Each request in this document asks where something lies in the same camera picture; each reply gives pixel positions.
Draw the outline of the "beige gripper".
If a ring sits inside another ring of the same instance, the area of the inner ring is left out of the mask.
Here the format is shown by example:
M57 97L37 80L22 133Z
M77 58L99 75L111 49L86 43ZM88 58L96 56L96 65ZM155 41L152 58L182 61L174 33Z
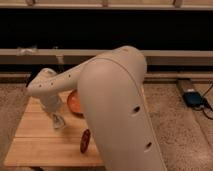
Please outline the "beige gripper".
M59 96L47 96L40 100L42 109L53 121L62 120L58 109L62 105L62 100Z

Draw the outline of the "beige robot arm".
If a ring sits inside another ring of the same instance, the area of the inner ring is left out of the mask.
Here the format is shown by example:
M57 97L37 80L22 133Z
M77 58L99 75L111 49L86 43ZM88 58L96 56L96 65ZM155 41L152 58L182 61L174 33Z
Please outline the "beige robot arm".
M142 90L146 72L142 52L122 46L61 74L43 69L27 90L47 108L60 92L78 91L107 171L167 171Z

